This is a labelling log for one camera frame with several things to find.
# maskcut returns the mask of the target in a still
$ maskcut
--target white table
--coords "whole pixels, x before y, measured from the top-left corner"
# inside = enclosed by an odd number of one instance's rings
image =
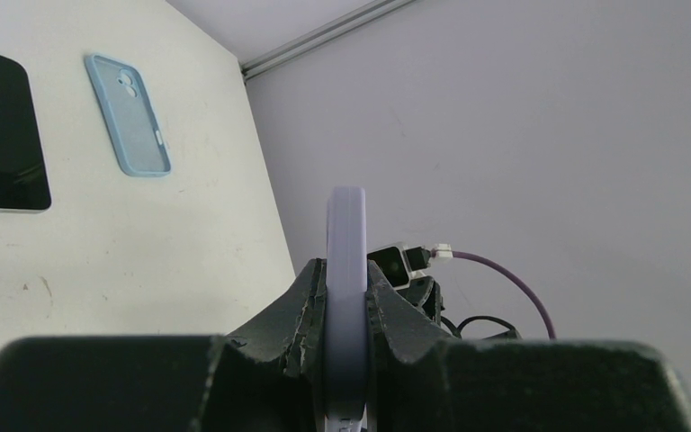
[[[84,68],[91,52],[138,68],[170,175],[118,168]],[[53,199],[43,213],[0,213],[0,347],[227,332],[289,286],[234,56],[161,0],[0,0],[0,54],[30,76]]]

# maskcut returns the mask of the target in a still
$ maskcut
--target cable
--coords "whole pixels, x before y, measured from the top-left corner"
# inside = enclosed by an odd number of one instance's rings
[[[469,317],[468,319],[465,319],[463,322],[461,322],[459,326],[457,326],[457,331],[459,331],[460,334],[462,334],[462,329],[464,329],[468,324],[470,324],[473,321],[479,321],[479,320],[496,322],[497,324],[504,327],[505,329],[517,331],[517,328],[515,328],[515,326],[513,326],[509,322],[507,322],[501,318],[490,317],[489,315],[479,315],[477,317]]]
[[[494,261],[491,261],[488,258],[484,258],[483,256],[453,250],[452,257],[467,259],[468,261],[474,261],[476,263],[483,264],[487,267],[493,268],[494,270],[500,272],[507,279],[509,279],[510,282],[517,285],[517,287],[520,288],[520,291],[522,291],[531,300],[534,306],[536,306],[536,309],[539,311],[539,315],[542,316],[544,326],[547,328],[547,335],[549,336],[549,338],[555,339],[555,327],[552,325],[552,319],[550,318],[550,314],[547,312],[546,308],[544,308],[542,301],[539,300],[539,297],[536,296],[536,293],[531,288],[529,288],[528,285],[525,284],[525,282],[521,281],[519,277],[515,276],[515,274],[507,270],[505,267],[495,263]]]
[[[457,326],[454,325],[454,323],[450,319],[442,316],[441,322],[444,323],[444,325],[447,329],[449,329],[450,332],[452,332],[452,336],[454,336],[455,338],[462,339],[462,332],[457,328]]]

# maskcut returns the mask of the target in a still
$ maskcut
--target smartphone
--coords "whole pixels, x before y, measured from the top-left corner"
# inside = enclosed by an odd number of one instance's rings
[[[0,56],[0,211],[40,212],[50,206],[28,74]]]
[[[123,173],[136,177],[170,173],[166,143],[139,71],[99,54],[87,56],[85,67]]]

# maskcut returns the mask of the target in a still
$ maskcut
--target blue phone case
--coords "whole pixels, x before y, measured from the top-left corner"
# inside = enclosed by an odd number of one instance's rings
[[[136,177],[170,173],[166,144],[136,68],[99,54],[87,56],[85,67],[121,170]]]

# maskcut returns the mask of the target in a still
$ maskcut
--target cable connector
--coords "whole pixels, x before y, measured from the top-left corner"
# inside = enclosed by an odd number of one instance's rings
[[[445,263],[451,261],[454,256],[452,255],[452,245],[448,243],[438,243],[431,247],[430,249],[430,262],[431,263]]]

